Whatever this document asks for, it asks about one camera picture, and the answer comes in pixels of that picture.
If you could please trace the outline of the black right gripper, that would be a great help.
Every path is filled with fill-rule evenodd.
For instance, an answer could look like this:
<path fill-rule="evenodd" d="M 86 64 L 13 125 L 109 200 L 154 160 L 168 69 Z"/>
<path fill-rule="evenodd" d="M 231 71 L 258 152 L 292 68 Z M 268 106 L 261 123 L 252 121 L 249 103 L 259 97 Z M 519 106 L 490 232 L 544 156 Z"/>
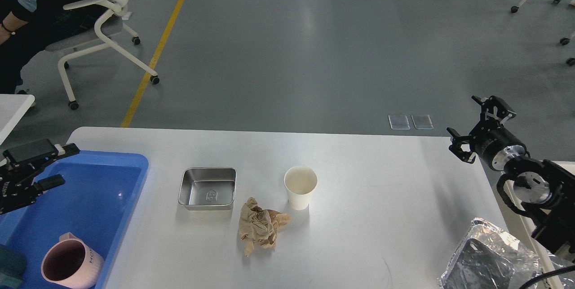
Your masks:
<path fill-rule="evenodd" d="M 503 171 L 511 159 L 526 156 L 526 145 L 504 126 L 515 119 L 516 111 L 501 97 L 472 96 L 472 100 L 481 107 L 480 120 L 466 136 L 447 127 L 452 154 L 468 164 L 474 164 L 478 155 L 494 171 Z"/>

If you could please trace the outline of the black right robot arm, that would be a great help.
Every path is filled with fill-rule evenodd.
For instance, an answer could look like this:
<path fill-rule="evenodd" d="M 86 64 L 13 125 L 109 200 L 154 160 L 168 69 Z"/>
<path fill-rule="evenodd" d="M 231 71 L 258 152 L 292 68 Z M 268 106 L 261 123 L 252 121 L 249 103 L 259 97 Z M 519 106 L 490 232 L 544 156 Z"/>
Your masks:
<path fill-rule="evenodd" d="M 531 237 L 552 254 L 574 261 L 574 175 L 550 160 L 533 159 L 526 145 L 505 127 L 516 112 L 500 97 L 472 96 L 480 119 L 468 135 L 448 128 L 449 150 L 462 162 L 480 158 L 501 177 L 496 189 L 514 213 L 531 219 Z"/>

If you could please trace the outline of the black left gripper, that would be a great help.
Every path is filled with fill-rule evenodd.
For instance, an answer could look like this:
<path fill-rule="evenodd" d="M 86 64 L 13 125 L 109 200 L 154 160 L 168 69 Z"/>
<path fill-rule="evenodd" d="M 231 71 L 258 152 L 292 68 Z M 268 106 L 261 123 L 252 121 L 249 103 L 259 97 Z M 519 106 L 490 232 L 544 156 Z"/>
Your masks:
<path fill-rule="evenodd" d="M 61 174 L 56 174 L 39 180 L 33 180 L 39 172 L 44 171 L 48 166 L 70 156 L 80 153 L 80 148 L 74 143 L 54 144 L 52 148 L 43 148 L 41 152 L 35 153 L 27 166 L 16 169 L 12 166 L 1 167 L 1 201 L 0 214 L 10 213 L 17 209 L 22 209 L 36 202 L 38 193 L 45 193 L 50 189 L 65 184 Z"/>

